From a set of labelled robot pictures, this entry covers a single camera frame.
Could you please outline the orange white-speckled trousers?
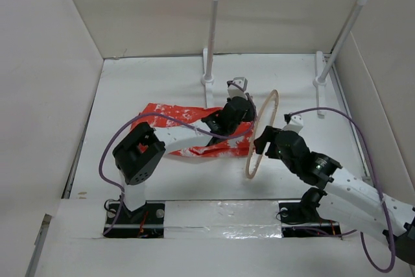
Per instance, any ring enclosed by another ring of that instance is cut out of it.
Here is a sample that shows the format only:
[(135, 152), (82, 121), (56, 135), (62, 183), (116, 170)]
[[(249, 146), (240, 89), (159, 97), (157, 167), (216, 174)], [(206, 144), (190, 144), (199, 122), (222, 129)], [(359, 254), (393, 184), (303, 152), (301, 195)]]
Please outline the orange white-speckled trousers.
[(146, 115), (132, 123), (130, 128), (146, 122), (154, 129), (154, 134), (165, 143), (165, 152), (185, 157), (245, 157), (248, 154), (252, 136), (251, 122), (243, 122), (233, 133), (234, 139), (208, 145), (211, 136), (197, 132), (195, 128), (209, 131), (209, 127), (201, 122), (219, 107), (202, 108), (196, 106), (178, 106), (149, 103), (141, 112)]

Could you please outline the wooden clothes hanger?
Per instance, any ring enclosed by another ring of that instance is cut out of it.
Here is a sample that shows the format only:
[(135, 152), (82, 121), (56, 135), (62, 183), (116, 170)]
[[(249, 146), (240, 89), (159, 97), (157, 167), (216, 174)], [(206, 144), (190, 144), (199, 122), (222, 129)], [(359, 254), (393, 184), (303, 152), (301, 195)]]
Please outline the wooden clothes hanger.
[[(272, 113), (270, 115), (269, 123), (263, 129), (264, 132), (262, 134), (258, 134), (258, 129), (262, 123), (264, 113), (266, 112), (267, 107), (272, 101), (274, 102), (274, 104), (272, 105)], [(254, 121), (254, 128), (253, 128), (252, 136), (249, 142), (248, 156), (246, 157), (246, 163), (245, 163), (245, 169), (244, 169), (245, 177), (247, 179), (250, 179), (250, 180), (253, 179), (257, 173), (257, 170), (259, 169), (261, 160), (265, 153), (265, 147), (268, 143), (267, 137), (265, 137), (264, 135), (267, 135), (267, 131), (269, 130), (269, 128), (274, 125), (274, 121), (276, 119), (276, 115), (278, 112), (278, 107), (279, 107), (279, 93), (278, 93), (278, 90), (273, 89), (268, 94), (268, 97), (265, 99), (264, 103), (260, 107), (259, 112), (257, 113), (257, 117), (255, 118), (255, 121)]]

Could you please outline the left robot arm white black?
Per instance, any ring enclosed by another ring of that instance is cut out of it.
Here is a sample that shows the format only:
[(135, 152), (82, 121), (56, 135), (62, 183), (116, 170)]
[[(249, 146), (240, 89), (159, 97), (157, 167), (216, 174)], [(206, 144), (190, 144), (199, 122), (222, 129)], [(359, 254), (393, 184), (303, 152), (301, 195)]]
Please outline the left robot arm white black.
[(113, 150), (115, 164), (124, 177), (122, 215), (131, 223), (144, 217), (145, 187), (164, 154), (191, 147), (210, 147), (238, 137), (242, 123), (254, 122), (255, 106), (244, 95), (228, 99), (225, 106), (192, 123), (160, 113), (139, 117), (162, 117), (174, 123), (152, 127), (146, 121), (136, 125)]

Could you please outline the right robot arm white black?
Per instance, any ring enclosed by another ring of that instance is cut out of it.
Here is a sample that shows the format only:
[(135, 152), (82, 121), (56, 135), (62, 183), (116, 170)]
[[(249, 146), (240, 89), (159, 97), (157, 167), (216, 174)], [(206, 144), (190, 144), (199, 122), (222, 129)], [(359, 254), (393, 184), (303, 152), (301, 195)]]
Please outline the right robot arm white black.
[(351, 174), (329, 156), (310, 151), (296, 132), (267, 126), (254, 149), (281, 160), (310, 189), (302, 197), (301, 216), (350, 226), (389, 246), (400, 260), (414, 264), (414, 206), (388, 195)]

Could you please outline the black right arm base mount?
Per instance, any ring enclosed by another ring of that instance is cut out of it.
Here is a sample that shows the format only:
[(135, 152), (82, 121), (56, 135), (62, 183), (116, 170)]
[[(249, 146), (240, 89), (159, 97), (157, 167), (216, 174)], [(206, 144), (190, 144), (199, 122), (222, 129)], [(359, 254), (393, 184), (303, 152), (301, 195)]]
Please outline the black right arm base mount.
[(341, 234), (337, 222), (321, 218), (316, 210), (324, 194), (322, 190), (312, 187), (300, 200), (279, 202), (276, 219), (281, 222), (283, 237), (327, 237)]

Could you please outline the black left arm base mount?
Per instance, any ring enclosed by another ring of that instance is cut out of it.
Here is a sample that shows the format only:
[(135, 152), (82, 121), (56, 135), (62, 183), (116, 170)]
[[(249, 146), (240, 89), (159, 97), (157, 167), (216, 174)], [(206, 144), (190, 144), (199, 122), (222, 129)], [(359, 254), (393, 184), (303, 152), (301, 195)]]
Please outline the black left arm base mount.
[(106, 220), (103, 236), (114, 239), (159, 239), (164, 238), (165, 202), (150, 201), (136, 211), (125, 205), (119, 214), (120, 202), (108, 199), (104, 203)]

